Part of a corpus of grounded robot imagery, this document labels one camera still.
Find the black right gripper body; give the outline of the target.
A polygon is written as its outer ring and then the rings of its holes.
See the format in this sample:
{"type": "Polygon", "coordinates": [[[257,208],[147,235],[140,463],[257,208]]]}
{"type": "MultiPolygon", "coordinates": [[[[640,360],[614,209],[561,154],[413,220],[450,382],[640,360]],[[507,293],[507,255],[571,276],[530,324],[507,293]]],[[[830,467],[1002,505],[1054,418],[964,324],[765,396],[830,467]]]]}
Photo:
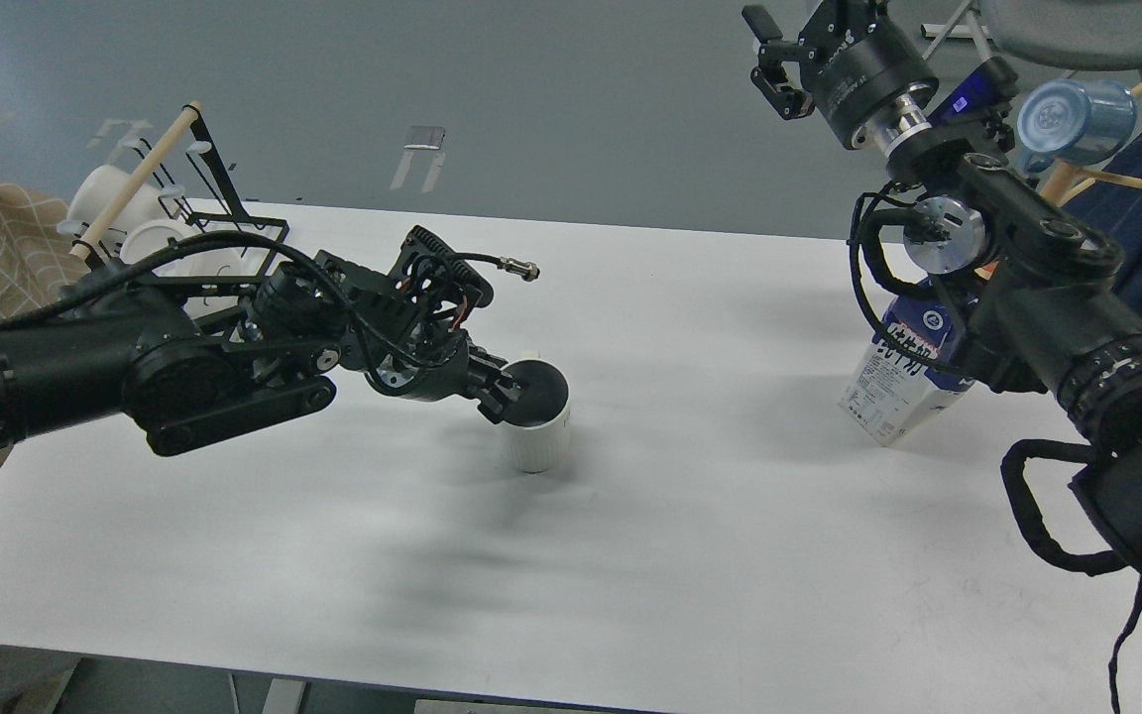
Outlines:
{"type": "Polygon", "coordinates": [[[879,109],[908,95],[920,107],[939,80],[910,37],[888,18],[887,1],[819,1],[799,32],[813,59],[801,85],[845,150],[879,109]]]}

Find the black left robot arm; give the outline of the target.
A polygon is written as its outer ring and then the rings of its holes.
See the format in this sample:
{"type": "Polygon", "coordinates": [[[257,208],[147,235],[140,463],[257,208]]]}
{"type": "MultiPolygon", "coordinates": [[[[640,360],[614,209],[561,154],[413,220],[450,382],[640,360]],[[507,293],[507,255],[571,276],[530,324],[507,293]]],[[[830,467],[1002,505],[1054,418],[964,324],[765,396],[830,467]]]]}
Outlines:
{"type": "Polygon", "coordinates": [[[494,297],[478,262],[539,275],[423,227],[385,273],[241,231],[95,270],[0,321],[0,450],[124,414],[159,456],[185,454],[325,410],[335,367],[389,398],[459,395],[491,423],[549,422],[568,403],[565,376],[504,361],[464,329],[494,297]]]}

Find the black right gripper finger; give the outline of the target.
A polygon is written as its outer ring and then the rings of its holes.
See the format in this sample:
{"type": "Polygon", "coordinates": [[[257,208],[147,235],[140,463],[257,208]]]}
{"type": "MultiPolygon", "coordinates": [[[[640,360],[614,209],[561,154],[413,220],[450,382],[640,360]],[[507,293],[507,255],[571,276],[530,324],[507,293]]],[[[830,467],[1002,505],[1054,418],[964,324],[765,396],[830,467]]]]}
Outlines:
{"type": "Polygon", "coordinates": [[[796,41],[789,41],[779,29],[773,15],[764,5],[743,5],[743,22],[755,37],[756,67],[749,80],[764,99],[783,119],[811,117],[815,104],[813,95],[789,80],[785,64],[794,62],[799,66],[813,63],[819,57],[819,46],[811,45],[805,32],[796,41]]]}

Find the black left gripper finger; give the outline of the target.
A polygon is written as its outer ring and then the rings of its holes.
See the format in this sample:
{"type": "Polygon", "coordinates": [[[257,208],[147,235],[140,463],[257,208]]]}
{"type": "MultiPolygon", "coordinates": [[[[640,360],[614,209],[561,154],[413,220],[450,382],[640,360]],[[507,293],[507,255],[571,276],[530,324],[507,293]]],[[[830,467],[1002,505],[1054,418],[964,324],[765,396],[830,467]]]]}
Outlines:
{"type": "Polygon", "coordinates": [[[518,379],[505,371],[505,361],[476,344],[468,344],[463,398],[477,403],[477,411],[492,424],[499,424],[515,407],[524,388],[518,379]]]}

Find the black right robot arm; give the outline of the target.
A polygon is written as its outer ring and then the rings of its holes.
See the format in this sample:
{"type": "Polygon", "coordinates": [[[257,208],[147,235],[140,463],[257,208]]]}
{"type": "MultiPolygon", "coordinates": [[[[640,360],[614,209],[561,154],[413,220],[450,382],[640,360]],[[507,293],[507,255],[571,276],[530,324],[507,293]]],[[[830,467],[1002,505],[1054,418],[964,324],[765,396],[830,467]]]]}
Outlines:
{"type": "Polygon", "coordinates": [[[820,112],[843,149],[874,145],[888,183],[856,200],[849,260],[884,345],[995,393],[1049,393],[1081,443],[1024,439],[1003,488],[1034,554],[1065,572],[1139,573],[1142,316],[1111,290],[1113,239],[1010,168],[1014,69],[988,56],[935,110],[939,81],[883,1],[820,1],[798,37],[759,5],[751,85],[783,119],[820,112]]]}

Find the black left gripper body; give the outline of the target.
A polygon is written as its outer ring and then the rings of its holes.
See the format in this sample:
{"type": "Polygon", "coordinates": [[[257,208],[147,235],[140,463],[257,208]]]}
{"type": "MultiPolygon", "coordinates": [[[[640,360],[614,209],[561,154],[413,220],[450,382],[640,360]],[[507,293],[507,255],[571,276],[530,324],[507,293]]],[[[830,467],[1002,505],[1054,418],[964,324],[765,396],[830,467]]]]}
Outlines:
{"type": "Polygon", "coordinates": [[[435,232],[415,225],[393,267],[380,273],[320,250],[317,263],[349,300],[343,366],[364,372],[378,393],[435,402],[461,395],[471,334],[464,319],[489,306],[490,282],[435,232]]]}

